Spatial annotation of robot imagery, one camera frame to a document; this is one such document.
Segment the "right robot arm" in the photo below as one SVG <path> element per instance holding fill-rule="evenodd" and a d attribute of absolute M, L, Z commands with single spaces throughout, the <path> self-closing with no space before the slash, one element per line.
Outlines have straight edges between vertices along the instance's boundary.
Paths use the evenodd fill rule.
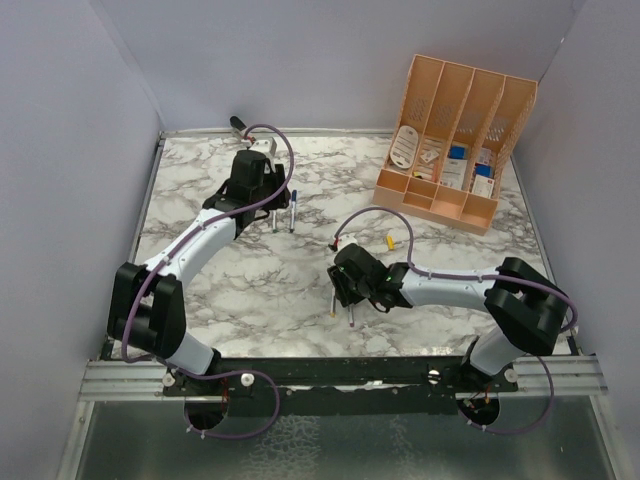
<path fill-rule="evenodd" d="M 409 262 L 386 266 L 349 244 L 336 253 L 327 273 L 343 307 L 366 300 L 382 313 L 438 305 L 489 314 L 496 326 L 472 341 L 459 367 L 461 383 L 472 391 L 486 388 L 507 364 L 526 354 L 552 354 L 572 309 L 562 290 L 515 257 L 495 269 L 427 271 Z"/>

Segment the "blue pen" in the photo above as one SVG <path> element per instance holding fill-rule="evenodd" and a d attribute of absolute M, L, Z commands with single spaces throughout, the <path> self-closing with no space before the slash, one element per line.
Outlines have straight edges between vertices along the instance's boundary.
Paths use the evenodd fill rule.
<path fill-rule="evenodd" d="M 298 195 L 297 189 L 294 189 L 291 192 L 289 233 L 293 233 L 295 231 L 296 211 L 297 211 L 297 195 Z"/>

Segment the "green pen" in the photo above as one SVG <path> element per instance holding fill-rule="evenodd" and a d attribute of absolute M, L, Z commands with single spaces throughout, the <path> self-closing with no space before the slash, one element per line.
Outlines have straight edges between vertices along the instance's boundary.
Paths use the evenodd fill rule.
<path fill-rule="evenodd" d="M 277 211 L 272 211 L 272 220 L 271 220 L 272 233 L 278 232 L 278 219 L 277 219 Z"/>

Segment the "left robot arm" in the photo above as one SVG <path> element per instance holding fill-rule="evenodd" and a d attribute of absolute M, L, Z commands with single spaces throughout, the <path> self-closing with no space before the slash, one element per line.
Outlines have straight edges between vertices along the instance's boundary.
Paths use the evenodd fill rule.
<path fill-rule="evenodd" d="M 186 382 L 206 395 L 220 385 L 220 353 L 187 332 L 184 290 L 209 260 L 253 222 L 289 205 L 285 167 L 256 147 L 236 153 L 230 177 L 202 205 L 192 224 L 141 265 L 116 272 L 107 332 L 186 372 Z"/>

